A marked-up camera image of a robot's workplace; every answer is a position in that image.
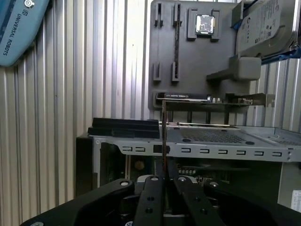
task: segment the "pegboard slot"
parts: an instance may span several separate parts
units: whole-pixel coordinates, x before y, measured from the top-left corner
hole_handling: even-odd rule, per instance
[[[218,154],[228,154],[228,150],[218,150]]]
[[[272,156],[274,156],[274,157],[281,157],[282,153],[281,152],[273,152]]]
[[[236,155],[246,155],[246,151],[237,150]]]
[[[255,152],[254,155],[255,155],[255,156],[263,156],[263,155],[264,155],[264,152]]]
[[[200,149],[201,154],[209,154],[209,149]]]

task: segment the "metal bracket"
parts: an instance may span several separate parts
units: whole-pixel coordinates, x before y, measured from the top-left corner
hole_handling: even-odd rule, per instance
[[[249,104],[249,105],[263,105],[265,107],[275,107],[274,94],[256,93],[250,95],[239,95],[227,93],[226,99],[228,103],[232,104]]]

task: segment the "robotic arm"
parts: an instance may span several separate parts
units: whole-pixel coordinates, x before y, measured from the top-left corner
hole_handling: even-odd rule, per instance
[[[189,177],[118,179],[42,213],[21,226],[299,226],[301,214],[222,181]]]

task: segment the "gray pegboard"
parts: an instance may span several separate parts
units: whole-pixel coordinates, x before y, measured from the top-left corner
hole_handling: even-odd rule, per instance
[[[175,48],[175,5],[180,4],[179,19],[179,76],[172,82]],[[224,80],[207,83],[206,75],[228,68],[229,58],[235,54],[236,32],[231,29],[232,9],[236,3],[195,1],[153,1],[150,17],[149,108],[157,110],[158,92],[211,94],[249,93],[248,81]],[[191,34],[194,15],[215,16],[213,37]]]

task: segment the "blue tape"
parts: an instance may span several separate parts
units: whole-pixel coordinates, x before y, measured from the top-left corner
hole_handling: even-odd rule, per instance
[[[261,64],[266,65],[266,64],[270,64],[270,63],[273,63],[276,61],[282,61],[282,60],[287,60],[287,59],[300,59],[300,58],[301,58],[301,47],[298,47],[287,53],[264,59],[264,60],[262,60]]]

